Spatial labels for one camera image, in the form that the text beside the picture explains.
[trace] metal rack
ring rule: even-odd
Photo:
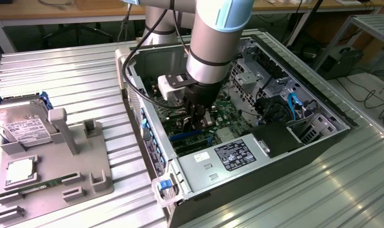
[[[314,69],[318,71],[329,54],[331,53],[334,47],[338,45],[343,35],[346,34],[350,26],[357,26],[361,30],[371,34],[375,38],[384,42],[384,14],[379,15],[353,15],[347,18],[337,36],[334,37],[329,47],[326,48],[323,54],[319,56]],[[354,42],[357,41],[359,35],[355,35],[351,40],[349,41],[347,45],[353,46]]]

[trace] table leg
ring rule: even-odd
[[[371,12],[371,14],[378,14],[381,11],[382,11],[382,8],[383,7],[375,7],[375,10]],[[363,32],[359,32],[351,39],[350,41],[347,42],[347,46],[351,47],[357,40],[359,39],[361,35],[362,35]]]
[[[343,37],[343,35],[346,34],[349,27],[351,25],[351,19],[353,17],[349,17],[343,26],[341,27],[338,34],[335,35],[334,39],[331,40],[331,43],[329,44],[327,48],[325,49],[323,53],[319,55],[315,64],[313,66],[314,70],[318,71],[319,68],[322,67],[322,64],[325,62],[325,60],[327,59],[327,56],[330,55],[334,47],[338,45],[338,43],[341,42],[341,39]]]
[[[8,35],[3,30],[3,23],[0,21],[0,47],[4,53],[15,53],[16,49]]]
[[[298,26],[297,26],[295,30],[293,31],[293,35],[291,35],[291,38],[290,38],[290,41],[289,41],[287,46],[291,46],[291,45],[293,45],[293,43],[294,43],[294,41],[295,41],[295,39],[297,39],[297,36],[298,36],[298,34],[299,34],[299,31],[301,31],[302,27],[305,26],[306,21],[307,21],[307,18],[309,18],[310,15],[311,15],[311,12],[307,12],[307,13],[305,13],[305,15],[302,16],[302,19],[301,19],[301,21],[299,21],[299,23],[298,23]]]

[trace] black cable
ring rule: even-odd
[[[299,9],[301,9],[301,6],[302,6],[302,2],[303,2],[303,0],[301,0],[299,6],[298,6],[298,8],[297,8],[295,15],[297,15],[298,12],[299,12]],[[297,27],[298,27],[299,21],[301,21],[301,17],[298,16],[297,24],[295,24],[295,27],[294,27],[293,32],[295,31],[295,29],[297,29]],[[289,27],[290,27],[290,23],[289,23],[289,25],[287,25],[286,31],[283,32],[282,43],[285,43],[285,40],[283,40],[283,39],[286,38],[286,34],[287,34],[287,32],[289,32]]]
[[[266,17],[265,15],[258,14],[257,16],[262,16],[262,17],[265,17],[265,18],[273,18],[274,15],[275,15],[275,14],[271,14],[270,17]]]
[[[130,18],[130,12],[131,12],[131,8],[133,7],[134,7],[134,4],[130,4],[127,15],[126,15],[126,17],[122,20],[121,32],[119,32],[119,35],[118,35],[118,42],[121,42],[121,36],[122,36],[122,33],[123,33],[125,25],[127,26],[126,36],[129,35],[129,18]]]
[[[273,105],[279,105],[279,106],[282,106],[282,107],[283,107],[283,111],[286,112],[286,114],[289,114],[289,116],[290,116],[290,118],[291,118],[289,121],[294,120],[294,114],[293,114],[290,108],[289,108],[282,102],[279,102],[279,101],[273,101],[271,104],[269,104],[269,107],[267,107],[267,109],[266,109],[266,111],[265,111],[265,113],[263,113],[263,118],[262,118],[262,120],[266,120],[266,117],[267,117],[267,115],[269,115],[269,112],[270,112],[270,110],[271,110]]]
[[[46,2],[45,0],[38,0],[43,5],[47,5],[47,6],[53,6],[53,7],[57,7],[59,8],[61,10],[66,10],[69,5],[73,5],[74,4],[74,1],[69,1],[66,3],[49,3]]]
[[[138,52],[139,48],[142,47],[143,43],[146,42],[146,40],[149,39],[150,35],[153,34],[155,28],[159,26],[166,14],[167,14],[169,10],[163,11],[163,14],[159,18],[159,20],[157,21],[155,25],[153,26],[151,30],[147,32],[146,36],[143,37],[142,41],[139,42],[139,44],[137,45],[137,47],[133,49],[125,63],[122,66],[122,73],[123,73],[123,77],[125,77],[125,81],[127,82],[129,86],[134,89],[134,91],[139,94],[139,96],[147,100],[149,102],[151,102],[153,104],[155,104],[157,106],[161,106],[163,108],[169,108],[169,109],[179,109],[182,108],[185,105],[179,105],[179,106],[169,106],[166,104],[159,103],[158,101],[153,100],[149,96],[145,95],[145,93],[141,92],[139,88],[133,84],[129,75],[127,75],[127,67],[129,67],[129,62],[131,60],[131,58],[134,57],[135,53]]]
[[[373,11],[375,11],[375,4],[374,4],[374,2],[370,0],[369,1],[370,3],[371,3],[371,5],[373,5]]]
[[[357,68],[353,68],[351,71],[350,71],[350,74],[353,74],[353,71],[355,70],[361,70],[362,72],[367,72],[378,77],[384,77],[384,69],[382,70],[375,70],[375,71],[371,71],[371,70],[367,70],[365,68],[361,68],[361,67],[357,67]]]
[[[315,99],[313,99],[311,102],[309,103],[309,105],[310,105],[311,103],[314,103],[314,102],[318,102],[318,101],[317,101]]]
[[[346,38],[343,38],[343,39],[341,39],[339,40],[339,42],[342,42],[342,41],[346,41],[346,40],[349,40],[349,39],[351,39],[357,34],[359,34],[359,32],[361,32],[362,30],[359,29],[351,36],[349,36],[349,37],[346,37]]]
[[[363,102],[365,107],[366,107],[367,109],[373,109],[373,108],[377,108],[377,107],[381,107],[381,106],[384,105],[384,100],[375,95],[377,90],[369,90],[365,86],[362,86],[362,85],[359,85],[358,83],[355,83],[354,81],[351,81],[350,78],[347,78],[347,77],[345,77],[345,78],[346,78],[353,84],[358,85],[359,87],[362,87],[365,90],[369,91],[369,94],[367,94],[366,98],[365,98],[363,100],[359,100],[359,99],[357,99],[357,98],[354,97],[354,95],[351,94],[351,92],[349,91],[349,89],[347,89],[347,88],[345,87],[345,85],[342,84],[341,80],[337,79],[337,81],[339,82],[341,86],[345,88],[345,90],[347,91],[347,93],[350,94],[350,96],[353,97],[353,99],[354,99],[355,101]],[[369,99],[370,99],[371,97],[374,97],[374,96],[375,96],[379,100],[382,100],[383,103],[379,104],[379,105],[377,105],[377,106],[369,107],[369,106],[367,106],[367,101],[369,101]],[[383,111],[381,112],[379,117],[378,117],[378,118],[383,121],[383,124],[384,124],[384,115],[383,115],[383,114],[384,114],[384,109],[383,109]]]
[[[271,83],[273,81],[273,77],[269,78],[266,84],[263,85],[263,87],[258,90],[258,93],[257,93],[257,100],[258,100],[258,96],[259,94],[263,92],[263,90],[266,89],[266,87],[269,86],[269,84]]]
[[[361,1],[361,3],[363,3],[363,5],[366,6],[366,10],[369,10],[369,6],[365,2]]]
[[[251,114],[251,115],[259,116],[259,114],[254,114],[254,113],[251,113],[251,112],[249,112],[249,111],[246,111],[246,110],[243,110],[243,109],[241,109],[241,111],[245,112],[245,113],[247,113],[247,114]]]
[[[289,14],[283,18],[278,19],[277,21],[266,21],[265,19],[261,18],[261,15],[257,15],[257,18],[259,18],[263,22],[266,22],[271,25],[274,25],[274,23],[283,21],[287,17],[289,17]]]
[[[189,50],[189,48],[187,48],[187,45],[186,45],[185,39],[183,39],[182,36],[181,36],[181,32],[179,32],[179,22],[178,22],[178,15],[177,15],[175,10],[173,11],[173,13],[174,13],[175,30],[177,30],[177,32],[178,32],[178,36],[179,36],[179,39],[181,39],[181,43],[182,43],[182,45],[183,45],[183,47],[185,47],[185,51],[186,51],[186,53],[190,54],[190,50]]]
[[[313,8],[313,11],[310,12],[309,17],[307,17],[307,19],[305,20],[305,23],[303,23],[303,25],[302,25],[302,27],[301,27],[301,29],[299,29],[298,35],[297,35],[297,37],[295,37],[295,39],[294,39],[294,41],[293,41],[293,43],[291,43],[291,46],[289,47],[291,50],[294,50],[294,48],[295,48],[295,46],[297,46],[297,43],[298,43],[298,41],[299,41],[299,39],[301,39],[301,37],[302,37],[302,34],[303,34],[303,33],[306,32],[306,30],[307,30],[307,25],[310,24],[311,21],[314,21],[314,17],[315,17],[315,15],[317,15],[317,13],[318,13],[318,10],[319,10],[319,7],[321,7],[322,3],[323,3],[323,0],[318,0],[315,6],[314,6],[314,8]]]

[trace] white sticker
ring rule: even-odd
[[[4,126],[22,143],[31,143],[51,137],[42,119],[7,123]]]
[[[20,194],[24,195],[24,194],[28,194],[31,192],[35,192],[35,191],[39,191],[42,189],[46,189],[46,188],[47,188],[47,185],[42,185],[41,187],[37,187],[37,188],[33,188],[30,190],[22,191]]]
[[[197,162],[202,162],[203,160],[211,158],[210,154],[207,152],[203,152],[203,153],[195,155],[194,157],[195,157]]]

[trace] wooden table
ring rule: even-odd
[[[373,1],[375,4],[373,13],[378,13],[384,6],[384,2],[382,0]],[[301,6],[298,12],[305,13],[305,16],[298,24],[291,40],[297,37],[314,6],[315,3]],[[287,14],[295,13],[297,10],[298,5],[281,3],[279,1],[271,4],[266,0],[257,0],[254,5],[254,14]],[[325,0],[318,12],[354,10],[366,10],[366,7],[363,4],[345,6],[334,0]],[[61,10],[57,7],[41,4],[38,0],[15,0],[14,4],[0,5],[0,47],[4,53],[16,52],[14,44],[3,30],[6,26],[122,21],[126,13],[127,6],[117,9],[79,10],[77,5],[71,5],[67,6],[67,10]],[[143,6],[134,6],[130,19],[146,19],[145,13],[146,10]]]

